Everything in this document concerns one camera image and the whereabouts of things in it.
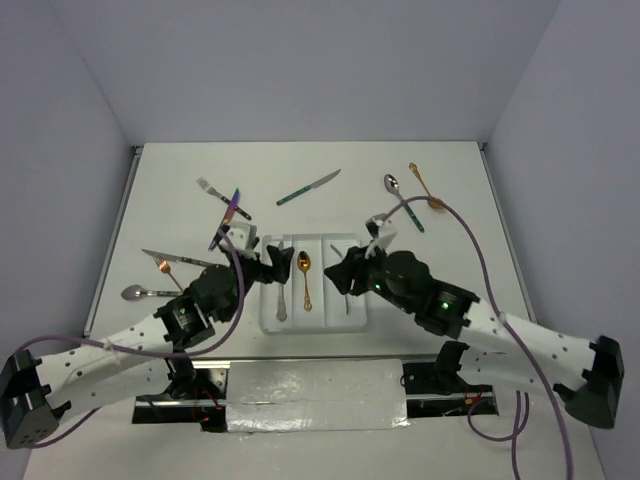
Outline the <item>ornate gold spoon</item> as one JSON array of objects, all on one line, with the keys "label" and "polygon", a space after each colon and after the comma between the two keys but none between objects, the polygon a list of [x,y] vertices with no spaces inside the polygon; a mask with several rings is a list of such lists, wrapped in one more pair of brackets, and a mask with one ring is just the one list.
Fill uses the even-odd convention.
[{"label": "ornate gold spoon", "polygon": [[313,309],[312,299],[309,290],[308,272],[311,269],[311,259],[306,251],[300,251],[297,256],[297,267],[303,275],[304,281],[304,304],[303,308],[306,312],[311,312]]}]

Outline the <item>plain silver fork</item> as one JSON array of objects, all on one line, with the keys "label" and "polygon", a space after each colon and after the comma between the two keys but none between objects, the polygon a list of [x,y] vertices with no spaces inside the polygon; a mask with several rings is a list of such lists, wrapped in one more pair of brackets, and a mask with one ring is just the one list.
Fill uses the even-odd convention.
[{"label": "plain silver fork", "polygon": [[[333,251],[333,253],[339,258],[340,261],[344,260],[343,253],[333,243],[330,243],[329,246]],[[345,306],[345,315],[348,316],[350,313],[349,300],[346,296],[344,296],[343,298],[344,298],[344,306]]]}]

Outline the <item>ornate silver knife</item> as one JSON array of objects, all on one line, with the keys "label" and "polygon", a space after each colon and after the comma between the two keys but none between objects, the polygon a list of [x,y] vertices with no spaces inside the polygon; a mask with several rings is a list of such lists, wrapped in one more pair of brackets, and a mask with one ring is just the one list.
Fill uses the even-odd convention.
[{"label": "ornate silver knife", "polygon": [[279,322],[284,322],[287,319],[287,308],[285,299],[285,285],[282,283],[278,285],[278,298],[276,308],[276,319]]}]

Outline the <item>iridescent rainbow knife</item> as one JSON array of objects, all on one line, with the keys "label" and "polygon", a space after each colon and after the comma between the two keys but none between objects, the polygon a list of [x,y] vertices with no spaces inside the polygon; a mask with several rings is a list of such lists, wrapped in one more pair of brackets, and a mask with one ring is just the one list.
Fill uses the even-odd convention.
[{"label": "iridescent rainbow knife", "polygon": [[238,206],[239,200],[240,200],[240,190],[236,188],[233,193],[233,196],[231,197],[230,204],[227,206],[220,224],[216,227],[214,231],[214,235],[208,246],[209,251],[213,251],[219,244],[223,235],[228,232],[229,225],[236,212],[236,207]]}]

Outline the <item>copper fork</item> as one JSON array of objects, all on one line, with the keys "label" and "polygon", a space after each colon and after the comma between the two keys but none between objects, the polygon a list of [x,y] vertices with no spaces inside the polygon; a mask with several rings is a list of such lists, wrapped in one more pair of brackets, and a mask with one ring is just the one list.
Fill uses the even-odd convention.
[{"label": "copper fork", "polygon": [[169,262],[160,255],[153,255],[152,259],[156,264],[158,270],[172,281],[172,283],[177,287],[180,293],[183,293],[184,288],[172,273]]}]

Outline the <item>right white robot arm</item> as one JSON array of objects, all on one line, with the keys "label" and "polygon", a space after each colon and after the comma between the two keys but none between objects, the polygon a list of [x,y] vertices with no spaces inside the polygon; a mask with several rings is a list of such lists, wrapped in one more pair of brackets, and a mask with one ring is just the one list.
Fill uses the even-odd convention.
[{"label": "right white robot arm", "polygon": [[409,251],[375,249],[368,255],[365,248],[352,247],[324,274],[340,293],[374,293],[445,338],[434,369],[442,389],[484,384],[551,394],[574,419],[599,429],[614,427],[624,379],[616,340],[573,337],[497,313],[475,293],[435,279]]}]

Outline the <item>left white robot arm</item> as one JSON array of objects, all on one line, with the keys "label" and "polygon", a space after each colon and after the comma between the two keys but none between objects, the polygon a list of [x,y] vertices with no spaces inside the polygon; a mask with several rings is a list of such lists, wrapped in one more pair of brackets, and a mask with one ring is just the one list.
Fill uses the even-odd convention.
[{"label": "left white robot arm", "polygon": [[245,297],[255,283],[286,284],[294,250],[269,245],[269,263],[255,242],[219,239],[226,265],[211,264],[178,296],[144,320],[101,340],[79,338],[73,348],[35,356],[33,338],[21,345],[1,371],[1,429],[9,449],[38,449],[56,443],[54,432],[75,416],[88,420],[101,407],[151,393],[153,388],[184,398],[196,385],[192,357],[215,324],[235,329]]}]

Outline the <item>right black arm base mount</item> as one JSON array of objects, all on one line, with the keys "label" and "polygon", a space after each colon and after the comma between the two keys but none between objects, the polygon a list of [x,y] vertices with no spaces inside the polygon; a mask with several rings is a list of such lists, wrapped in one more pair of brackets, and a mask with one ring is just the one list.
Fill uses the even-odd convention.
[{"label": "right black arm base mount", "polygon": [[448,341],[433,358],[402,361],[399,382],[409,419],[498,413],[491,386],[471,384],[459,375],[462,354],[467,351],[461,343]]}]

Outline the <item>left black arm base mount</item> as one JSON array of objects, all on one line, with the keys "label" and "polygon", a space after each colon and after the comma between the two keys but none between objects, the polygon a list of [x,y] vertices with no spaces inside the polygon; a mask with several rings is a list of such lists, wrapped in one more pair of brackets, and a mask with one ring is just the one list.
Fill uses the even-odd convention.
[{"label": "left black arm base mount", "polygon": [[223,433],[230,363],[176,360],[169,363],[169,385],[159,394],[138,396],[134,425],[189,424],[201,431]]}]

